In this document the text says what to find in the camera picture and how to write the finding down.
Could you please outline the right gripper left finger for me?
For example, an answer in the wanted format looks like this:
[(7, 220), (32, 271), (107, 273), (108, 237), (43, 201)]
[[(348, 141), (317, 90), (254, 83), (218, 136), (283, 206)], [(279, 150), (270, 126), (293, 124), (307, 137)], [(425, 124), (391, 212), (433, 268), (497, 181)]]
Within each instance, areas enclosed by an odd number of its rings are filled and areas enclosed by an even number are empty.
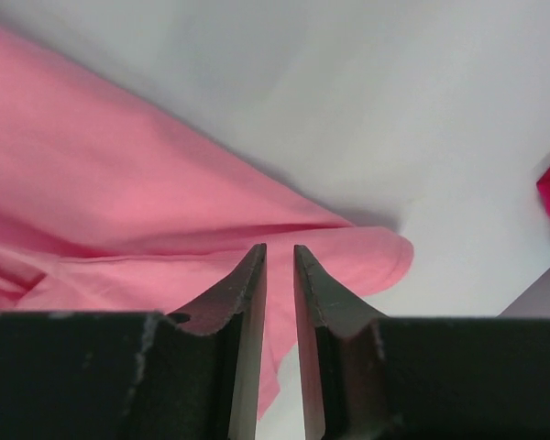
[(251, 439), (267, 248), (173, 313), (0, 312), (0, 439)]

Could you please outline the pink t shirt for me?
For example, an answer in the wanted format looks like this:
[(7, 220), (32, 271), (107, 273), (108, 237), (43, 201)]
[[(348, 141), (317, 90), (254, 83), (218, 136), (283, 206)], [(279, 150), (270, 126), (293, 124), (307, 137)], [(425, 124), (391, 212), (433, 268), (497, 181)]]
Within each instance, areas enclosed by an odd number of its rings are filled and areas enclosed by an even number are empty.
[(0, 310), (168, 313), (257, 243), (268, 247), (264, 413), (296, 340), (294, 246), (367, 296), (403, 278), (413, 245), (351, 224), (0, 27)]

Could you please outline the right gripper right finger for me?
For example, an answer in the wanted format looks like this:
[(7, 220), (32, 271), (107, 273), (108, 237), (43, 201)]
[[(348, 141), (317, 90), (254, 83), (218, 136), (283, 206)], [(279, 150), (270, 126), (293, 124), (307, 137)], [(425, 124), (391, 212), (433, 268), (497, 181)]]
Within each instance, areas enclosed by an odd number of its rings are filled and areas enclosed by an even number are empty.
[(550, 439), (550, 319), (397, 318), (294, 249), (309, 439)]

